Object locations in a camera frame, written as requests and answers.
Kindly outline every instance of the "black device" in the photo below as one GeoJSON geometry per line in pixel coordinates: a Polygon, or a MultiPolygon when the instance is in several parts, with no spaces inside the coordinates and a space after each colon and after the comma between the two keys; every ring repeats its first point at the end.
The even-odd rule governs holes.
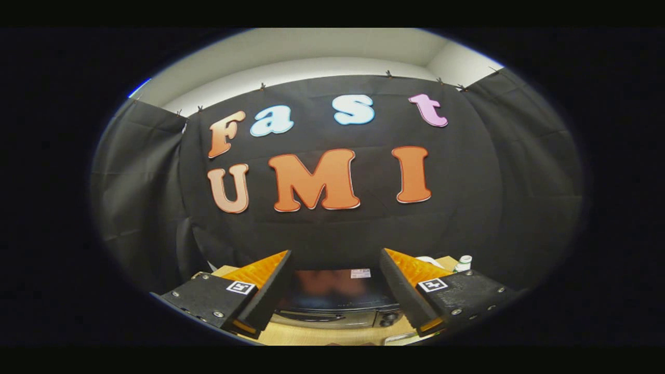
{"type": "Polygon", "coordinates": [[[388,327],[403,315],[379,269],[297,270],[271,321],[358,329],[388,327]]]}

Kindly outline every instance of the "black fabric backdrop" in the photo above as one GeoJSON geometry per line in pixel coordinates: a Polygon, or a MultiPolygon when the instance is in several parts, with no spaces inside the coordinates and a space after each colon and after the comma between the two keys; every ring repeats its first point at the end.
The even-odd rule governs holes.
{"type": "MultiPolygon", "coordinates": [[[[111,121],[94,161],[95,216],[103,240],[130,279],[163,292],[193,273],[244,266],[293,250],[301,269],[364,268],[387,247],[412,256],[473,256],[473,266],[511,287],[533,287],[566,254],[578,223],[582,175],[562,120],[507,69],[460,92],[419,79],[347,76],[268,87],[204,108],[188,119],[129,100],[111,121]],[[408,98],[441,104],[443,128],[425,122],[408,98]],[[343,126],[332,99],[366,94],[368,124],[343,126]],[[293,128],[254,137],[253,117],[267,107],[291,108],[293,128]],[[238,110],[231,149],[207,157],[210,125],[238,110]],[[182,130],[187,122],[186,131],[182,130]],[[432,197],[401,204],[399,161],[391,150],[421,146],[432,197]],[[361,205],[329,211],[276,212],[275,171],[268,159],[296,154],[313,172],[326,150],[347,148],[361,205]],[[222,212],[207,172],[249,165],[249,207],[222,212]]],[[[230,200],[235,188],[224,178],[230,200]]]]}

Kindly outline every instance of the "white wall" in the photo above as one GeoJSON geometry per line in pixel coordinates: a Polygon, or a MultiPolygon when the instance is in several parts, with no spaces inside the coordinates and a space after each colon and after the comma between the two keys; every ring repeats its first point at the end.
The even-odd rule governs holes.
{"type": "Polygon", "coordinates": [[[494,73],[489,67],[499,70],[503,65],[453,41],[448,41],[427,65],[427,69],[444,83],[464,87],[494,73]]]}
{"type": "Polygon", "coordinates": [[[261,87],[261,83],[264,83],[266,87],[270,87],[302,79],[336,75],[385,75],[386,70],[390,70],[390,74],[396,77],[410,77],[429,81],[436,81],[437,77],[421,66],[378,59],[321,57],[294,60],[264,65],[227,75],[178,97],[164,105],[163,108],[171,112],[182,109],[180,114],[189,116],[198,110],[199,105],[205,108],[231,97],[257,90],[261,87]]]}

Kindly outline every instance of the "white label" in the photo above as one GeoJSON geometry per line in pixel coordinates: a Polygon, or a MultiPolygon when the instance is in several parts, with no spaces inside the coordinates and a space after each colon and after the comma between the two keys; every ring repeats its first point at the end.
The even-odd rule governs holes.
{"type": "Polygon", "coordinates": [[[371,278],[372,274],[370,274],[369,269],[353,269],[351,270],[351,279],[354,278],[371,278]]]}
{"type": "Polygon", "coordinates": [[[252,288],[254,288],[252,283],[245,283],[242,281],[235,281],[231,283],[229,287],[226,287],[226,289],[231,292],[242,293],[243,295],[247,295],[252,288]]]}
{"type": "Polygon", "coordinates": [[[440,280],[439,278],[434,278],[432,280],[428,281],[421,281],[418,282],[420,287],[425,290],[425,292],[432,292],[432,291],[438,291],[439,289],[444,289],[447,288],[448,285],[444,283],[444,281],[440,280]]]}

